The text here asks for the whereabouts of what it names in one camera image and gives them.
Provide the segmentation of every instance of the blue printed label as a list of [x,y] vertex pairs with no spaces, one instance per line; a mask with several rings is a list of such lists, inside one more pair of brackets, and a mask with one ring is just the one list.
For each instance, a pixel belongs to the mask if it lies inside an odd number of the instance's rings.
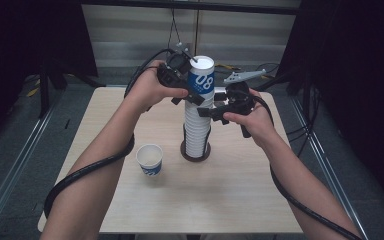
[[198,94],[206,94],[214,89],[214,72],[209,75],[196,75],[189,72],[188,85]]
[[158,166],[156,166],[155,168],[152,168],[152,169],[146,169],[146,168],[142,167],[142,170],[143,170],[143,172],[144,172],[146,175],[149,175],[149,176],[155,176],[155,175],[157,175],[157,174],[160,172],[160,170],[161,170],[161,165],[162,165],[162,163],[159,164]]

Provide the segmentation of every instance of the gray wall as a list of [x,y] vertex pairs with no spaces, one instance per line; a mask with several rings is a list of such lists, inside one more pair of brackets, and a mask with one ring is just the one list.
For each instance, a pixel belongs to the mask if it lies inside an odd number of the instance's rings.
[[[219,3],[298,7],[300,0],[224,0]],[[90,6],[83,11],[98,67],[134,66],[165,48],[168,9]],[[180,40],[222,64],[280,62],[294,16],[175,10]],[[173,29],[171,43],[177,43]]]

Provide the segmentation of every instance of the wooden table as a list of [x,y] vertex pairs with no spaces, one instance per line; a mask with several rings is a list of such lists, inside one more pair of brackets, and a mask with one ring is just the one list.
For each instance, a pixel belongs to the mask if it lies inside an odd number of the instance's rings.
[[[124,88],[95,90],[58,176],[60,181],[102,129],[123,99]],[[273,98],[276,130],[287,141]],[[103,233],[291,233],[302,232],[287,201],[274,186],[264,152],[244,139],[237,124],[212,122],[211,154],[203,162],[185,160],[184,102],[170,99],[143,114],[135,129],[136,145],[126,157]],[[155,143],[164,151],[160,174],[148,177],[136,162],[138,148]],[[41,217],[42,230],[46,219]]]

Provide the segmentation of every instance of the black controller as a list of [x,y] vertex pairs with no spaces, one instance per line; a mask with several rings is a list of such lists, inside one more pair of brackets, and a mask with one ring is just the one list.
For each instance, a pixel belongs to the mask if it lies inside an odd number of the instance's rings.
[[[186,101],[200,106],[204,102],[204,98],[192,89],[186,79],[186,73],[192,68],[190,59],[193,59],[185,51],[175,52],[171,54],[165,63],[160,64],[157,69],[157,77],[160,83],[169,88],[184,88],[187,89],[189,94],[185,98]],[[182,99],[173,98],[171,102],[179,104]]]
[[[232,112],[241,115],[248,115],[251,113],[254,107],[254,99],[249,93],[249,87],[246,82],[237,82],[229,84],[226,87],[226,93],[216,93],[214,101],[228,100],[227,105],[219,106],[217,108],[198,108],[198,114],[200,117],[210,117],[213,121],[221,120],[223,125],[229,123],[223,118],[225,112]],[[251,134],[241,125],[242,135],[244,138],[251,137]]]

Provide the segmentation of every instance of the small cup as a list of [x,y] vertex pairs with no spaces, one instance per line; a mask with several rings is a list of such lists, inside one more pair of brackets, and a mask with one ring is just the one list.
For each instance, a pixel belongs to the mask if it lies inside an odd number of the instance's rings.
[[136,152],[136,160],[143,173],[148,176],[156,176],[161,170],[163,150],[155,144],[143,145]]

